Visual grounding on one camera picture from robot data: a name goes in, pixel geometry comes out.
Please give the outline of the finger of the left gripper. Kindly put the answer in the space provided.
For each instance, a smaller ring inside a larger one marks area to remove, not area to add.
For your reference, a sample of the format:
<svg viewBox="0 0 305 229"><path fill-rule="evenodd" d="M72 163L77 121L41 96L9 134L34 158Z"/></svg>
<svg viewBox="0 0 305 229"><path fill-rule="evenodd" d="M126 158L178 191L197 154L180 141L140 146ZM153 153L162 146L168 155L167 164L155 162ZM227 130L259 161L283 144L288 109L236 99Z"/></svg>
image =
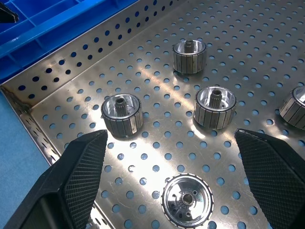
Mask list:
<svg viewBox="0 0 305 229"><path fill-rule="evenodd" d="M0 23L16 23L19 16L10 10L5 4L0 4Z"/></svg>

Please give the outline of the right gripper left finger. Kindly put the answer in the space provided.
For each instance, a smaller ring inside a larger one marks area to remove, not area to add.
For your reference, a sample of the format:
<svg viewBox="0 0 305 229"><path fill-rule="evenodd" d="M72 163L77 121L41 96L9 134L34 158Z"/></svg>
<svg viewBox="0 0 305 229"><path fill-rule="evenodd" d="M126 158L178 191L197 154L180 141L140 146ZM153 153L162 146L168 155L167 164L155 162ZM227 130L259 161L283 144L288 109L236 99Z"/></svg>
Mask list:
<svg viewBox="0 0 305 229"><path fill-rule="evenodd" d="M4 229L86 229L107 139L107 130L98 130L71 141L37 179Z"/></svg>

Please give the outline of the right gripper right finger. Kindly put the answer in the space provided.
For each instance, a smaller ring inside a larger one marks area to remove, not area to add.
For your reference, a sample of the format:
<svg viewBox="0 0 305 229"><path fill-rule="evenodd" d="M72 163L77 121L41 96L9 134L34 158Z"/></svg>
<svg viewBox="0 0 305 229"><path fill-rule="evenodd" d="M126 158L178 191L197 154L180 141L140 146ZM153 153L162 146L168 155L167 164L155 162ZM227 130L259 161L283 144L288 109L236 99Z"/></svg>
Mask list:
<svg viewBox="0 0 305 229"><path fill-rule="evenodd" d="M250 190L273 229L305 229L305 160L285 141L234 133Z"/></svg>

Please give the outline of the metal motor rotor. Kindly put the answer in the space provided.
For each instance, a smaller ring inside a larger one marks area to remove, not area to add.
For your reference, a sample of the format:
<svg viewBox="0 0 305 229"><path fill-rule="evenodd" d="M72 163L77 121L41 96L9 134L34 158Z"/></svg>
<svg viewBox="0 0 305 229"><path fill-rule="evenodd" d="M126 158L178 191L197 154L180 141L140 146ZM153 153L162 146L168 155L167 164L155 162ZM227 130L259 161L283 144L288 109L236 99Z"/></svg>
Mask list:
<svg viewBox="0 0 305 229"><path fill-rule="evenodd" d="M195 95L193 117L205 128L223 129L231 123L236 103L230 90L220 86L205 87Z"/></svg>
<svg viewBox="0 0 305 229"><path fill-rule="evenodd" d="M101 106L101 114L107 130L118 138L136 134L143 125L142 103L128 93L108 97Z"/></svg>
<svg viewBox="0 0 305 229"><path fill-rule="evenodd" d="M305 86L291 90L279 112L288 124L305 130Z"/></svg>
<svg viewBox="0 0 305 229"><path fill-rule="evenodd" d="M170 178L161 195L165 217L180 229L197 229L210 220L214 196L199 176L180 173Z"/></svg>
<svg viewBox="0 0 305 229"><path fill-rule="evenodd" d="M172 46L173 68L182 74L195 74L206 67L207 45L198 40L185 40Z"/></svg>

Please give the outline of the blue compartment bin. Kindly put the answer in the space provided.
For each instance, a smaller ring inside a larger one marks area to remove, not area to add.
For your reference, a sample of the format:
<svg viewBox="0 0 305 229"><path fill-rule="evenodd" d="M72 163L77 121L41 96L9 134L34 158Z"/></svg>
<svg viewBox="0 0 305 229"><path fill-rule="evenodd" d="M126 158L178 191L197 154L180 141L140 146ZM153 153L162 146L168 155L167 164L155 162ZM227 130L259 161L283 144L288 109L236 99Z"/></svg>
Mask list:
<svg viewBox="0 0 305 229"><path fill-rule="evenodd" d="M17 18L0 22L0 83L137 0L0 0Z"/></svg>

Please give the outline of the perforated metal tray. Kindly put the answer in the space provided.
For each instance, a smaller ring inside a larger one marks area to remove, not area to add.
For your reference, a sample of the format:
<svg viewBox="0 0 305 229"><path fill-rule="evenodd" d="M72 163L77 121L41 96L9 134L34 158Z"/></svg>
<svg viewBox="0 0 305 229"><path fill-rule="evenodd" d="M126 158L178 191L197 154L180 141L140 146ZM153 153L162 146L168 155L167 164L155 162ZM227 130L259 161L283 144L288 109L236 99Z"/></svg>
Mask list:
<svg viewBox="0 0 305 229"><path fill-rule="evenodd" d="M172 46L185 40L207 45L203 71L173 68ZM75 138L105 128L107 97L140 99L141 130L121 140L108 137L90 228L176 229L162 211L163 187L174 175L191 173L214 197L204 228L268 229L234 131L282 139L305 159L305 131L278 113L301 85L305 0L139 0L0 88L50 164ZM223 129L205 128L193 117L196 93L209 86L237 99Z"/></svg>

